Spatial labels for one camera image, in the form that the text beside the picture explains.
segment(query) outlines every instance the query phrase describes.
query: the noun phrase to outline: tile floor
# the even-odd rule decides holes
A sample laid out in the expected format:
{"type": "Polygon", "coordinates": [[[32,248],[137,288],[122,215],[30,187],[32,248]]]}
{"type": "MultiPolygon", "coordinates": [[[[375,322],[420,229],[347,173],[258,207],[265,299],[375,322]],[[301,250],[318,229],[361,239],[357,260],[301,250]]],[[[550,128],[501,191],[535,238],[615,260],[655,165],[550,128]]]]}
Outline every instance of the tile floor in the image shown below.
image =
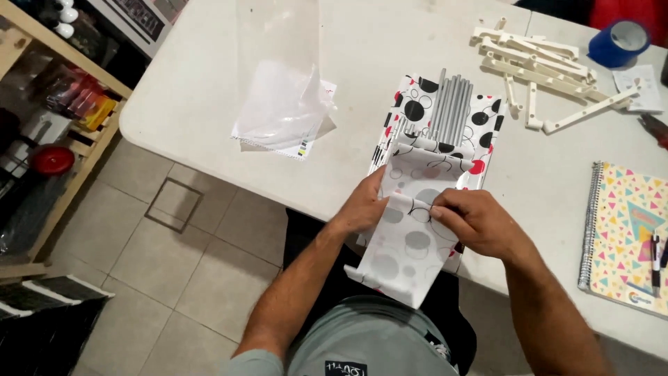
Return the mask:
{"type": "MultiPolygon", "coordinates": [[[[281,266],[284,207],[121,140],[55,243],[51,274],[72,273],[116,293],[77,376],[214,375],[240,341],[256,299],[281,266]],[[182,233],[144,217],[181,228],[182,233]]],[[[478,334],[471,375],[530,369],[508,299],[461,282],[462,312],[478,334]]],[[[668,365],[604,340],[619,375],[668,365]]]]}

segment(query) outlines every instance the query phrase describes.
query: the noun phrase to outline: notebook spiral binding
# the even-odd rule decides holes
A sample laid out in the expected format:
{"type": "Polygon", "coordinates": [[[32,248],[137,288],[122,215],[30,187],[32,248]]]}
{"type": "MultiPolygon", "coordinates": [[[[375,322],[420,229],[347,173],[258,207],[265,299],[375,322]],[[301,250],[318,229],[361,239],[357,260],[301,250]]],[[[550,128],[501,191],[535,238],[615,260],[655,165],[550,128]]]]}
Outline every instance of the notebook spiral binding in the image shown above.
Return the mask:
{"type": "Polygon", "coordinates": [[[584,240],[582,241],[582,262],[580,263],[580,278],[578,288],[589,290],[591,277],[591,260],[594,253],[594,236],[596,234],[596,212],[599,206],[599,186],[603,180],[603,162],[594,163],[594,173],[591,177],[589,203],[587,204],[587,220],[584,225],[584,240]]]}

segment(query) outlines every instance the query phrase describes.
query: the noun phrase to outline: blue painter's tape roll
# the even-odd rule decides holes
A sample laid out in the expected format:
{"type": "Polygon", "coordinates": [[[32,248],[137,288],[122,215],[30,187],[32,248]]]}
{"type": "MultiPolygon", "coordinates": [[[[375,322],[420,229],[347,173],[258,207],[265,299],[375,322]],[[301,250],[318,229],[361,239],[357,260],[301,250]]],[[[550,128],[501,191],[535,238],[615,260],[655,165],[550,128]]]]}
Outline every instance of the blue painter's tape roll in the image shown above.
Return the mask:
{"type": "Polygon", "coordinates": [[[624,66],[645,52],[651,38],[642,25],[633,21],[617,21],[601,30],[589,41],[587,56],[608,68],[624,66]]]}

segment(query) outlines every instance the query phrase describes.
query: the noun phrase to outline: spiral notebook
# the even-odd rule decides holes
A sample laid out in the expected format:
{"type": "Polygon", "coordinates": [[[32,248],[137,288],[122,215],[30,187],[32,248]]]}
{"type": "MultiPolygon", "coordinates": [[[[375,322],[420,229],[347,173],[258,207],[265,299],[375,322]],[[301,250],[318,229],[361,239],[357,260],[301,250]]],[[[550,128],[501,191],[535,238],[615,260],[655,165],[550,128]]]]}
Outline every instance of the spiral notebook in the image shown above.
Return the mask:
{"type": "Polygon", "coordinates": [[[668,273],[652,295],[650,237],[668,238],[668,181],[596,162],[578,287],[668,319],[668,273]]]}

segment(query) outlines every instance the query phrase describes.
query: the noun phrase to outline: red pliers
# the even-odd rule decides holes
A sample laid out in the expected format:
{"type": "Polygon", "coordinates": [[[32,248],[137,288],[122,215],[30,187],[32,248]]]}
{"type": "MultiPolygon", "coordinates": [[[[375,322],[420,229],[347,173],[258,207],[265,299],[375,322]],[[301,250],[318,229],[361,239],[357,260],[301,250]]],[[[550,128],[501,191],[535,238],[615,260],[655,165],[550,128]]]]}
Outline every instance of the red pliers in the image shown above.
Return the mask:
{"type": "Polygon", "coordinates": [[[650,114],[640,115],[638,119],[643,128],[659,141],[659,146],[668,150],[668,126],[650,114]]]}

